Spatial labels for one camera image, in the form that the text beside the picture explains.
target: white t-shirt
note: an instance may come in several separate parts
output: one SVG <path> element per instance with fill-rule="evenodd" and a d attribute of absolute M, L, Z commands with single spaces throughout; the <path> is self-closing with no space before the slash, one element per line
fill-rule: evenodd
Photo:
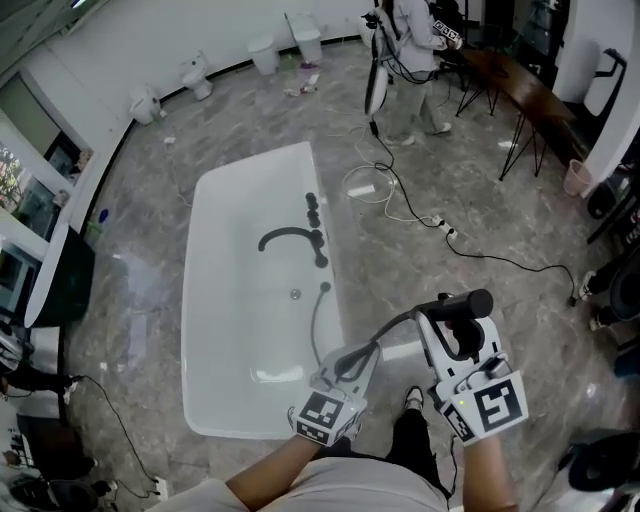
<path fill-rule="evenodd" d="M 442 493 L 408 469 L 373 459 L 311 462 L 268 512 L 446 512 Z M 149 512 L 247 512 L 220 480 L 207 480 Z"/>

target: gray marble floor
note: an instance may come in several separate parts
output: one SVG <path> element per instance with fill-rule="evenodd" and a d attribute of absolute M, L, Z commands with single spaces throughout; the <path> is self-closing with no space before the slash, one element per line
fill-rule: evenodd
<path fill-rule="evenodd" d="M 179 361 L 187 204 L 196 181 L 208 170 L 309 140 L 327 197 L 349 341 L 366 339 L 395 313 L 432 300 L 438 292 L 486 287 L 493 293 L 492 316 L 512 361 L 523 372 L 531 412 L 528 422 L 503 436 L 522 510 L 527 511 L 549 485 L 574 431 L 635 421 L 633 390 L 611 371 L 616 343 L 625 341 L 625 334 L 589 332 L 590 306 L 581 302 L 575 309 L 567 307 L 570 283 L 562 270 L 534 274 L 505 263 L 457 257 L 441 231 L 389 220 L 382 205 L 346 197 L 343 177 L 363 164 L 354 149 L 362 129 L 354 128 L 366 122 L 359 112 L 369 58 L 355 42 L 324 52 L 318 93 L 286 97 L 283 88 L 295 77 L 260 77 L 250 68 L 216 79 L 212 96 L 201 103 L 190 93 L 177 96 L 167 102 L 164 121 L 132 131 L 93 213 L 95 218 L 107 208 L 109 217 L 104 233 L 91 240 L 97 255 L 91 302 L 66 338 L 69 371 L 91 375 L 104 385 L 145 465 L 166 478 L 173 493 L 209 476 L 231 476 L 277 446 L 202 437 L 184 420 Z M 586 245 L 593 221 L 584 202 L 562 191 L 563 169 L 555 157 L 546 157 L 536 179 L 533 156 L 527 152 L 499 182 L 507 149 L 498 143 L 511 140 L 516 112 L 501 99 L 495 117 L 490 117 L 481 97 L 455 118 L 462 93 L 454 77 L 445 102 L 447 80 L 438 81 L 434 89 L 452 132 L 420 137 L 416 145 L 394 150 L 395 170 L 415 209 L 440 214 L 453 225 L 461 233 L 455 242 L 459 250 L 482 250 L 535 267 L 562 262 L 576 279 L 603 264 L 610 256 L 608 248 L 604 242 Z M 379 117 L 384 127 L 385 114 Z M 176 143 L 165 148 L 168 136 L 175 136 Z M 369 134 L 358 148 L 368 159 L 386 158 Z M 349 186 L 358 183 L 373 183 L 376 197 L 384 197 L 380 176 L 357 173 Z M 409 218 L 399 195 L 389 213 Z M 415 338 L 411 329 L 401 326 L 387 343 L 410 345 Z M 404 390 L 413 383 L 426 386 L 432 378 L 420 357 L 381 364 L 356 447 L 384 454 Z M 450 486 L 450 432 L 430 407 L 425 414 L 442 480 Z M 87 451 L 101 461 L 96 477 L 119 478 L 137 492 L 150 488 L 116 417 L 93 384 L 83 383 L 73 395 L 70 417 Z M 456 455 L 461 461 L 459 448 Z M 455 500 L 459 502 L 459 493 Z M 155 501 L 121 490 L 117 502 L 120 510 L 135 511 Z"/>

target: extension cord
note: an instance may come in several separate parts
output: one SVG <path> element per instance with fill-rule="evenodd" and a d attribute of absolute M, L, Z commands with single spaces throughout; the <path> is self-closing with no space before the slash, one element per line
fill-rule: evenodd
<path fill-rule="evenodd" d="M 160 501 L 167 501 L 169 499 L 169 486 L 164 478 L 157 476 L 156 478 L 156 495 Z"/>
<path fill-rule="evenodd" d="M 444 219 L 440 217 L 440 215 L 434 215 L 431 219 L 433 220 L 434 224 L 436 224 L 440 228 L 440 231 L 444 231 L 446 235 L 449 235 L 449 238 L 451 240 L 455 240 L 456 238 L 458 238 L 458 232 L 453 229 L 448 222 L 445 222 Z"/>

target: black faucet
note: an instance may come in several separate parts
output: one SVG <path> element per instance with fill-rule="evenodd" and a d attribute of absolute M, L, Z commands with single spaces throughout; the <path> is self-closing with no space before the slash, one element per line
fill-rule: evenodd
<path fill-rule="evenodd" d="M 314 229 L 313 231 L 309 231 L 304 228 L 274 229 L 273 231 L 269 231 L 260 239 L 260 242 L 258 242 L 258 250 L 263 252 L 270 240 L 282 235 L 300 235 L 305 237 L 309 242 L 311 242 L 313 252 L 316 253 L 316 267 L 325 268 L 329 264 L 329 260 L 320 252 L 320 247 L 324 246 L 324 238 L 322 237 L 322 231 L 318 229 Z"/>

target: white bathtub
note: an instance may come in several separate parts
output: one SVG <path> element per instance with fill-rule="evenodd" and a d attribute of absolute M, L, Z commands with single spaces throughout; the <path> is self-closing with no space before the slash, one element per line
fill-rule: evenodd
<path fill-rule="evenodd" d="M 329 258 L 315 265 L 301 236 L 258 242 L 281 227 L 311 229 L 305 194 L 320 202 L 311 146 L 296 144 L 208 172 L 196 186 L 182 299 L 182 394 L 200 434 L 247 439 L 292 435 L 286 412 L 320 357 L 344 344 Z"/>

